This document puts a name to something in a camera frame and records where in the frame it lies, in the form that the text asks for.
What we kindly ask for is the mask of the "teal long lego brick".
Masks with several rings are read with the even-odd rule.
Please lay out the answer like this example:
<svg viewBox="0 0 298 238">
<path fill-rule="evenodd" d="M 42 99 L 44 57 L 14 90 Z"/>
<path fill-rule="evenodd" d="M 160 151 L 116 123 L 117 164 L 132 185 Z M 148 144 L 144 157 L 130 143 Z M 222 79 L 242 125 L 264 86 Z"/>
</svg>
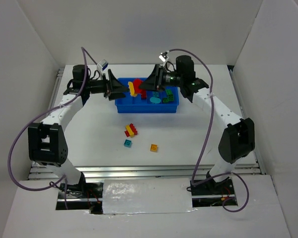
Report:
<svg viewBox="0 0 298 238">
<path fill-rule="evenodd" d="M 158 92 L 153 92 L 153 93 L 152 93 L 152 96 L 153 96 L 153 97 L 156 97 L 156 98 L 159 98 L 159 93 L 158 93 Z"/>
</svg>

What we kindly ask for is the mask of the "teal rounded lego brick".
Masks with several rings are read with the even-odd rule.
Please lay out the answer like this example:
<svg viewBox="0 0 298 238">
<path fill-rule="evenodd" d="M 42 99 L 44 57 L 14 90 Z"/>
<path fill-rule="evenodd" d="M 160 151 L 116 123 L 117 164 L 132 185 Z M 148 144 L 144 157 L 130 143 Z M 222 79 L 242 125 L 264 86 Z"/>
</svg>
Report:
<svg viewBox="0 0 298 238">
<path fill-rule="evenodd" d="M 160 104 L 161 103 L 161 99 L 158 97 L 151 97 L 149 100 L 152 104 Z"/>
</svg>

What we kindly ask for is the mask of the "green square lego brick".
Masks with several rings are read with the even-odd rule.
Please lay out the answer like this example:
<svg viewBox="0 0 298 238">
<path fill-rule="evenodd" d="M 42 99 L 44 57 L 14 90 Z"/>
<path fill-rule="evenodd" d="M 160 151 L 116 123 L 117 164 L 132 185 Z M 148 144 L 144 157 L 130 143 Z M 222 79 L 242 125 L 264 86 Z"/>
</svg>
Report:
<svg viewBox="0 0 298 238">
<path fill-rule="evenodd" d="M 166 89 L 165 92 L 166 92 L 167 95 L 172 95 L 173 94 L 172 90 L 170 90 L 170 89 Z"/>
</svg>

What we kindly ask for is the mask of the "red tall lego brick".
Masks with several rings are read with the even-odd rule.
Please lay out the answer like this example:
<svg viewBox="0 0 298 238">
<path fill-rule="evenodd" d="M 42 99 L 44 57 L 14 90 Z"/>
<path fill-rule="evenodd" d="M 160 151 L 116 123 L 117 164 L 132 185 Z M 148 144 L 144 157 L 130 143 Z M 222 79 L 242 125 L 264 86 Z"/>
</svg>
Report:
<svg viewBox="0 0 298 238">
<path fill-rule="evenodd" d="M 145 92 L 144 89 L 140 89 L 140 85 L 143 83 L 143 81 L 139 78 L 136 78 L 133 81 L 133 87 L 134 87 L 134 94 L 143 94 Z"/>
</svg>

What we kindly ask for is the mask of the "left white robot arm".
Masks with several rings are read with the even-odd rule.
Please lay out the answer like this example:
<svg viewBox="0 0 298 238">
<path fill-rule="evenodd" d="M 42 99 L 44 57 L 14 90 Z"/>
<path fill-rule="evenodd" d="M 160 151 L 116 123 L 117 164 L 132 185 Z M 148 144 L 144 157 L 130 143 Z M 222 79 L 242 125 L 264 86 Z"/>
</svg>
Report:
<svg viewBox="0 0 298 238">
<path fill-rule="evenodd" d="M 47 117 L 31 123 L 27 129 L 30 160 L 49 168 L 64 181 L 61 188 L 74 192 L 85 192 L 87 185 L 84 174 L 69 160 L 65 138 L 67 126 L 91 94 L 103 94 L 111 101 L 124 98 L 129 91 L 111 70 L 104 74 L 103 68 L 98 66 L 96 71 L 99 78 L 92 79 L 87 66 L 75 65 L 73 78 L 68 82 L 60 104 Z"/>
</svg>

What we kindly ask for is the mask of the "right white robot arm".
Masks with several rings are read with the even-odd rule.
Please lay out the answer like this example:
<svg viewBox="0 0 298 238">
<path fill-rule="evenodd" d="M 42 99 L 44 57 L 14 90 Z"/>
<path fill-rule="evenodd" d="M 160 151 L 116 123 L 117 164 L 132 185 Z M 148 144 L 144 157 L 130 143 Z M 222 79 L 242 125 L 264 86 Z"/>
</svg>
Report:
<svg viewBox="0 0 298 238">
<path fill-rule="evenodd" d="M 237 161 L 255 148 L 253 120 L 243 119 L 213 94 L 211 86 L 196 76 L 194 62 L 190 56 L 178 56 L 174 71 L 168 71 L 164 65 L 156 64 L 139 88 L 159 92 L 167 86 L 178 87 L 184 98 L 210 113 L 203 149 L 206 148 L 213 123 L 216 122 L 222 130 L 218 145 L 220 157 L 207 173 L 206 179 L 210 186 L 222 184 L 234 170 Z"/>
</svg>

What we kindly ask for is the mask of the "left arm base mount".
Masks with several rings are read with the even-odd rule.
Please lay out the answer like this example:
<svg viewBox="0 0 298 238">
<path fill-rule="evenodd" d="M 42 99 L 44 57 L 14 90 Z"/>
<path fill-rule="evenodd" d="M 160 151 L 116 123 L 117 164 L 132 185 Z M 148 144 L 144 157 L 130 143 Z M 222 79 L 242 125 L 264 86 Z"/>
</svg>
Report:
<svg viewBox="0 0 298 238">
<path fill-rule="evenodd" d="M 102 182 L 87 183 L 83 190 L 65 184 L 58 187 L 56 210 L 86 210 L 90 214 L 103 214 L 103 185 Z"/>
</svg>

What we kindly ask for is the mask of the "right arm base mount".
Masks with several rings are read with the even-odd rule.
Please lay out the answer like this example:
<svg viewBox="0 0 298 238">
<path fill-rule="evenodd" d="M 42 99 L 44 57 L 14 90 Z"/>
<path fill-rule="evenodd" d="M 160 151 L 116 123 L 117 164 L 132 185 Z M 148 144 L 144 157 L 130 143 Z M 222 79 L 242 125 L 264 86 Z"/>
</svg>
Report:
<svg viewBox="0 0 298 238">
<path fill-rule="evenodd" d="M 187 191 L 192 196 L 192 206 L 197 207 L 213 207 L 222 206 L 225 201 L 225 206 L 237 206 L 235 198 L 234 186 L 231 178 L 215 185 L 213 181 L 193 186 L 190 184 Z"/>
</svg>

